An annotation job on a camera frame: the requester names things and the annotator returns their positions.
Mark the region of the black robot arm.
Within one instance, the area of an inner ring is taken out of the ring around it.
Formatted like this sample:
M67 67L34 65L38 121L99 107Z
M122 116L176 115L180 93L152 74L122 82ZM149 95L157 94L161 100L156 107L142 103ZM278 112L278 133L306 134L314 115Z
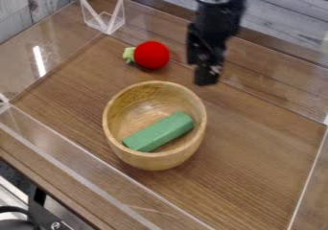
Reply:
M224 72L227 42L239 34L247 0L196 0L195 20L188 26L188 63L195 84L213 85Z

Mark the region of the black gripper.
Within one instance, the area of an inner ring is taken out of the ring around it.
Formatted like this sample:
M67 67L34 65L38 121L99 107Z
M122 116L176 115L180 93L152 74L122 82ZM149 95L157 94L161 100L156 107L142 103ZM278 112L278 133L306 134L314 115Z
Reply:
M196 2L195 21L188 26L188 63L197 65L195 84L205 86L221 77L227 42L240 31L247 0Z

